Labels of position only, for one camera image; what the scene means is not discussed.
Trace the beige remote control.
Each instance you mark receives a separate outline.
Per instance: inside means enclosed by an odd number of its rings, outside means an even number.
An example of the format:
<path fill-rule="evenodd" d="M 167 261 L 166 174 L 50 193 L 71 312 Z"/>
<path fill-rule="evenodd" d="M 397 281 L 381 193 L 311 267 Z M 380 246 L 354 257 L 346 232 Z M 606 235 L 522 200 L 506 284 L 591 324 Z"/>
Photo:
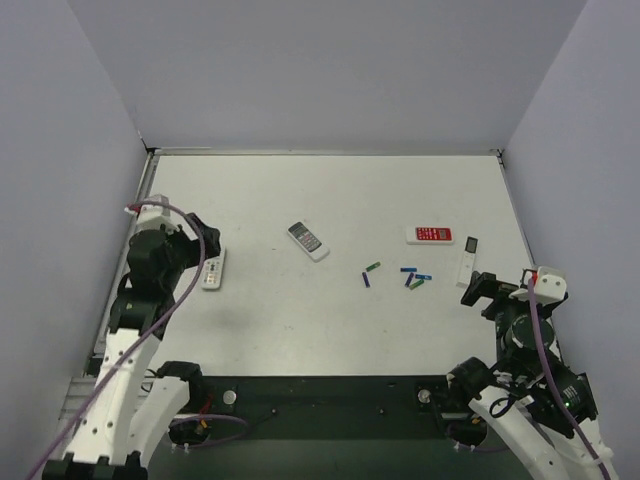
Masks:
<path fill-rule="evenodd" d="M 226 248 L 222 247 L 217 256 L 205 261 L 200 283 L 203 291 L 215 291 L 221 287 L 225 256 Z"/>

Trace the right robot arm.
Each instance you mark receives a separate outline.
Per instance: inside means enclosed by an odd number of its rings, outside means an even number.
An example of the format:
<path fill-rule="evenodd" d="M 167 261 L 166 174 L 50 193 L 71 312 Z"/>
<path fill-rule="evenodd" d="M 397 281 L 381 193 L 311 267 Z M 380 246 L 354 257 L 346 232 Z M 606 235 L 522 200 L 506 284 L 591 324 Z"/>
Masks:
<path fill-rule="evenodd" d="M 489 299 L 493 366 L 471 357 L 447 376 L 451 396 L 494 431 L 534 479 L 615 479 L 588 377 L 554 352 L 554 310 L 569 297 L 564 274 L 524 270 L 517 284 L 473 272 L 461 303 Z"/>

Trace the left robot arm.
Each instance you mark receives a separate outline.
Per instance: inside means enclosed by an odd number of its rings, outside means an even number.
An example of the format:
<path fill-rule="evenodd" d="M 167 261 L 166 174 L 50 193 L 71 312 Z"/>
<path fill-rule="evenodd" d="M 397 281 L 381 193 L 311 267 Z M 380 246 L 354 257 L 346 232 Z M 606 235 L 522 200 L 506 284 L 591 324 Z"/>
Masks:
<path fill-rule="evenodd" d="M 194 213 L 185 225 L 172 222 L 172 207 L 136 204 L 137 232 L 130 238 L 128 270 L 110 309 L 104 358 L 91 394 L 54 440 L 67 444 L 50 453 L 37 470 L 44 479 L 146 479 L 148 465 L 170 422 L 180 411 L 204 402 L 198 365 L 164 374 L 144 401 L 138 399 L 145 373 L 175 310 L 185 301 L 174 292 L 182 274 L 195 271 L 195 288 L 205 262 L 221 252 L 220 232 Z"/>

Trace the slim white remote control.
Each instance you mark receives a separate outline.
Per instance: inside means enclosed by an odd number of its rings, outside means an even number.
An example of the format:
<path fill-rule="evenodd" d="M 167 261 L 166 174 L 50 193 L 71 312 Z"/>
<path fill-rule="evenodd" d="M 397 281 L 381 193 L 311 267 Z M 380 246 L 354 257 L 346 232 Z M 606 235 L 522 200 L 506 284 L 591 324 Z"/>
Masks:
<path fill-rule="evenodd" d="M 456 285 L 458 287 L 466 288 L 471 283 L 471 278 L 475 267 L 477 247 L 478 239 L 472 236 L 468 236 L 461 256 L 456 279 Z"/>

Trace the red white remote control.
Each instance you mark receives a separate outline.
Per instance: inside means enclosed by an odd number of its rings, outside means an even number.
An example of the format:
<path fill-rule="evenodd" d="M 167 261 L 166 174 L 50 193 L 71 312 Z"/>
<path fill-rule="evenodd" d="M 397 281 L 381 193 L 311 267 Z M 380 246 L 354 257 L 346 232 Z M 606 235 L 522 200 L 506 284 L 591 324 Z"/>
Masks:
<path fill-rule="evenodd" d="M 453 233 L 446 227 L 410 226 L 406 228 L 408 245 L 451 245 Z"/>

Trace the grey white remote control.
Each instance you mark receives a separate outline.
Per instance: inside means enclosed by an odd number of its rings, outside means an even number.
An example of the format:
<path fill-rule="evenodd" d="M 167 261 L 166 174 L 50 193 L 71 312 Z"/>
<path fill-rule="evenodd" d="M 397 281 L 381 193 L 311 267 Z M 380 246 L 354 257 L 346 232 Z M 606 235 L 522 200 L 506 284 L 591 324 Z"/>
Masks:
<path fill-rule="evenodd" d="M 291 225 L 287 229 L 287 233 L 314 263 L 324 260 L 330 253 L 327 245 L 321 242 L 302 222 Z"/>

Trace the green red battery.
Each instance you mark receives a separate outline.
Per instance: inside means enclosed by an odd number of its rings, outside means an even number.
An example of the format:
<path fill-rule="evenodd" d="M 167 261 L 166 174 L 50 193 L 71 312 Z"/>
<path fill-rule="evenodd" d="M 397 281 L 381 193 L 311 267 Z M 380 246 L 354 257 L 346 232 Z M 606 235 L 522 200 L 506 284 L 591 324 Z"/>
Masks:
<path fill-rule="evenodd" d="M 372 271 L 374 269 L 379 268 L 380 266 L 381 266 L 381 262 L 375 262 L 375 263 L 367 266 L 365 270 L 366 270 L 366 272 L 370 272 L 370 271 Z"/>

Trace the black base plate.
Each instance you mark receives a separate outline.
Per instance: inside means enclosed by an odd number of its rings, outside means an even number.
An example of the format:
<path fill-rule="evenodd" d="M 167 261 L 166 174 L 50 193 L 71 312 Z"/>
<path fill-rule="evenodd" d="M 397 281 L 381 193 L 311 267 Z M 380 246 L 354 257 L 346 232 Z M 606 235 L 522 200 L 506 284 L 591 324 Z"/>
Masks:
<path fill-rule="evenodd" d="M 482 441 L 486 425 L 450 397 L 442 375 L 244 376 L 200 380 L 185 434 L 245 440 Z"/>

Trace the aluminium frame rail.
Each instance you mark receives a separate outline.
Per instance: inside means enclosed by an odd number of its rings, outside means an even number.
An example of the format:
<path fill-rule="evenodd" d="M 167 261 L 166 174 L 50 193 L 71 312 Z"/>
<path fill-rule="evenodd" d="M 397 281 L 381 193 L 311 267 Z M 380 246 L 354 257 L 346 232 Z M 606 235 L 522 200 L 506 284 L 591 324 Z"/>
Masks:
<path fill-rule="evenodd" d="M 137 399 L 134 410 L 137 411 L 147 399 L 153 387 L 154 380 L 151 377 L 145 377 L 141 387 L 138 389 Z M 70 420 L 76 411 L 81 407 L 82 403 L 90 396 L 96 379 L 94 377 L 73 378 L 69 385 L 64 403 L 62 405 L 59 420 Z"/>

